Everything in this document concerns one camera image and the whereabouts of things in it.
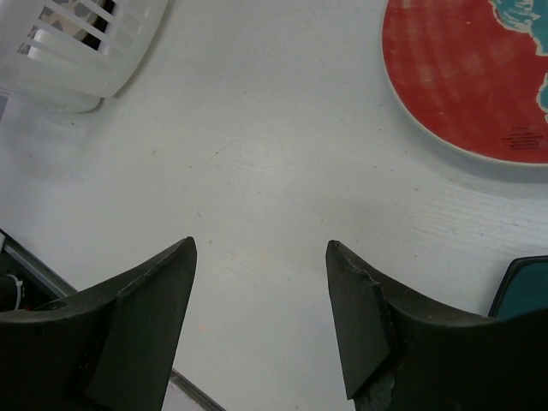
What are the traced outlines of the red and teal floral plate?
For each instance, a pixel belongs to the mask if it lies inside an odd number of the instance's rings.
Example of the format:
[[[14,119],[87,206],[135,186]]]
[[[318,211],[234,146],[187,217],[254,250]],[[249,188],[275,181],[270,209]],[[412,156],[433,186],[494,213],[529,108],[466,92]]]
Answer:
[[[499,164],[547,164],[547,4],[389,1],[380,35],[398,104],[434,140]]]

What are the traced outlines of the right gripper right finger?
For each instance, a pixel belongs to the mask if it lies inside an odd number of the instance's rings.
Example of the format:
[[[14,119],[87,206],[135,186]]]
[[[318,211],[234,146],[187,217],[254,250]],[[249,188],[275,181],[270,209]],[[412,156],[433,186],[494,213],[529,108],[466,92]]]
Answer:
[[[378,271],[339,241],[326,271],[346,395],[358,410],[544,410],[547,308],[495,319]]]

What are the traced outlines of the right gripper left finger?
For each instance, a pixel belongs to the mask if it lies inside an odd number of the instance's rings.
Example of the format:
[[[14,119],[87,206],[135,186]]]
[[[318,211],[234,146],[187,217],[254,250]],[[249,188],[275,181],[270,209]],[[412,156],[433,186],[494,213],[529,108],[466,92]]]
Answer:
[[[2,409],[159,410],[196,264],[186,237],[88,289],[2,313]]]

